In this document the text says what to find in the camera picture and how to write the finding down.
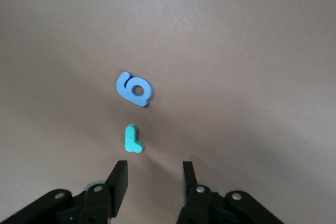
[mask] blue foam number 6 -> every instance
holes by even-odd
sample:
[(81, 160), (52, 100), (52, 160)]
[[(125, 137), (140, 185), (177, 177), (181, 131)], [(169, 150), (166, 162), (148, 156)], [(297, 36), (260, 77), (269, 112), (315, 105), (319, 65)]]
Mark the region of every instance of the blue foam number 6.
[[(143, 94), (135, 92), (135, 87), (140, 86)], [(145, 107), (153, 95), (153, 87), (149, 81), (141, 77), (133, 77), (131, 72), (122, 73), (117, 80), (117, 92), (126, 100)]]

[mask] beige table surface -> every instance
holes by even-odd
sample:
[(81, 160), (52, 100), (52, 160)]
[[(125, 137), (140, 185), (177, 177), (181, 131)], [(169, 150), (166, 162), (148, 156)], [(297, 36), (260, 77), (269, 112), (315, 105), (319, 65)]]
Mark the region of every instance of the beige table surface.
[(335, 0), (0, 0), (0, 220), (126, 159), (113, 223), (175, 223), (184, 160), (286, 224), (335, 223), (335, 54)]

